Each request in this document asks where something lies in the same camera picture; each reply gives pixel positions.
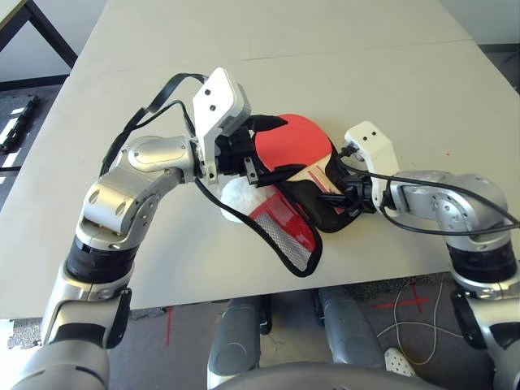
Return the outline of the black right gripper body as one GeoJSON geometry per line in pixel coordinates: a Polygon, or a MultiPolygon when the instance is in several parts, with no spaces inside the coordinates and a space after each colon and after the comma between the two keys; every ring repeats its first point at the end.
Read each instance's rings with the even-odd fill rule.
{"type": "Polygon", "coordinates": [[[349,212],[369,214],[376,212],[372,200],[372,181],[368,175],[348,175],[344,184],[344,195],[349,212]]]}

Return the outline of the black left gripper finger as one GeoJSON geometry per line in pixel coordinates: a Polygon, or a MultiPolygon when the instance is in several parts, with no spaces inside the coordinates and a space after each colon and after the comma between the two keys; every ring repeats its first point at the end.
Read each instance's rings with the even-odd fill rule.
{"type": "Polygon", "coordinates": [[[285,120],[277,115],[251,115],[247,128],[253,132],[265,132],[285,125],[285,120]]]}
{"type": "Polygon", "coordinates": [[[244,158],[245,176],[250,185],[265,187],[287,181],[303,169],[302,164],[286,164],[268,171],[258,158],[244,158]]]}

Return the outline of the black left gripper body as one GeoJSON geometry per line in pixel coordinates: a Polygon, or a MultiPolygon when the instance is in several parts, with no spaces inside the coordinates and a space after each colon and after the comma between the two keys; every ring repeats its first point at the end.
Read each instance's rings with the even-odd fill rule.
{"type": "Polygon", "coordinates": [[[254,146],[248,129],[237,129],[231,135],[215,140],[217,171],[225,176],[245,176],[245,159],[253,156],[254,146]]]}

